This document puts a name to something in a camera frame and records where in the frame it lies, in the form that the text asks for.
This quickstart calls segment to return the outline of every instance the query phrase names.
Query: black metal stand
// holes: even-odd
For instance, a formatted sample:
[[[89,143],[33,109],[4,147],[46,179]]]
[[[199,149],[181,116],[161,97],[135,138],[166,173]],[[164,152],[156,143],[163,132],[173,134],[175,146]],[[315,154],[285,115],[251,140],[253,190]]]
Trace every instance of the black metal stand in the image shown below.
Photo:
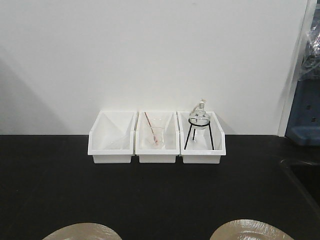
[[[188,140],[189,140],[189,137],[190,137],[190,133],[191,133],[192,126],[195,126],[195,127],[206,127],[206,126],[209,126],[209,132],[210,132],[210,139],[211,139],[212,150],[215,150],[214,141],[213,141],[213,139],[212,139],[212,132],[211,132],[210,121],[209,121],[207,124],[205,124],[205,125],[197,125],[197,124],[191,123],[190,120],[188,120],[188,121],[189,121],[189,123],[190,123],[190,128],[189,128],[188,136],[186,137],[186,141],[185,141],[185,145],[184,145],[184,150],[186,150],[186,148],[187,148],[187,144],[188,144]],[[195,134],[196,134],[196,129],[194,128],[194,129],[193,129],[193,137],[192,137],[192,140],[195,140]]]

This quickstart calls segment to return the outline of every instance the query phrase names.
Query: stand leg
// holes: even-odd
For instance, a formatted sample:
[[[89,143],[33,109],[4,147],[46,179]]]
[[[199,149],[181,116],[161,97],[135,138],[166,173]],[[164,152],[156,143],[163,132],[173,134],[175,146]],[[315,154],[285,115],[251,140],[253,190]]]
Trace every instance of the stand leg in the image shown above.
[[[184,145],[184,150],[186,150],[186,148],[187,148],[187,144],[188,144],[188,140],[189,140],[189,137],[190,137],[191,128],[192,128],[192,125],[190,124],[188,136],[186,137],[186,141],[185,141],[185,145]]]
[[[193,130],[193,138],[192,138],[192,140],[195,140],[195,134],[196,134],[196,129]]]
[[[212,150],[215,150],[215,147],[214,147],[214,140],[212,139],[212,132],[211,132],[211,126],[209,124],[209,130],[210,130],[210,138],[211,138],[211,146],[212,146]]]

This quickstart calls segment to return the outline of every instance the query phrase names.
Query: white plastic bin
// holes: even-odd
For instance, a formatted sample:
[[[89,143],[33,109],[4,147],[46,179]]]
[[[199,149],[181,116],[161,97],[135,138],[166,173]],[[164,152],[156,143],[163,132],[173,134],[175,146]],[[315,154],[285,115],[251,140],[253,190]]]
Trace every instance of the white plastic bin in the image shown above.
[[[139,112],[135,133],[135,154],[139,155],[140,163],[175,163],[180,154],[176,112],[148,111],[146,114],[150,124],[145,112]]]
[[[190,112],[178,111],[178,120],[180,127],[180,149],[185,164],[219,164],[220,157],[226,155],[225,133],[213,111],[207,112],[210,115],[210,126],[212,131],[213,146],[212,150],[210,130],[206,127],[202,130],[194,130],[190,133],[186,149],[185,143],[190,129],[189,114]]]
[[[96,164],[130,163],[137,112],[100,111],[89,133],[88,155]]]

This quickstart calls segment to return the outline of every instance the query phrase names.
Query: black countertop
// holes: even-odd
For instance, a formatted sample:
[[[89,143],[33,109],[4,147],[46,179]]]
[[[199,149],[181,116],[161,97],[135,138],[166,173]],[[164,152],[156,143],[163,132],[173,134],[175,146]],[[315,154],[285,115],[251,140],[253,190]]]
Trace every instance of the black countertop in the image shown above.
[[[320,239],[320,218],[282,160],[319,161],[318,147],[277,136],[226,136],[220,164],[94,164],[88,136],[0,136],[0,239],[41,240],[99,223],[123,240],[209,240],[253,219],[295,240]]]

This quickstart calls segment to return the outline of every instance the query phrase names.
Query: blue container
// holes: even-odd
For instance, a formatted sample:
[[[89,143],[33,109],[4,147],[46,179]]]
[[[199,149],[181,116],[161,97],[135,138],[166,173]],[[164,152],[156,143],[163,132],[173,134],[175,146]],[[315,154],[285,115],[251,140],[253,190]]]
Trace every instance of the blue container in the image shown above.
[[[320,78],[298,81],[285,135],[301,146],[320,146]]]

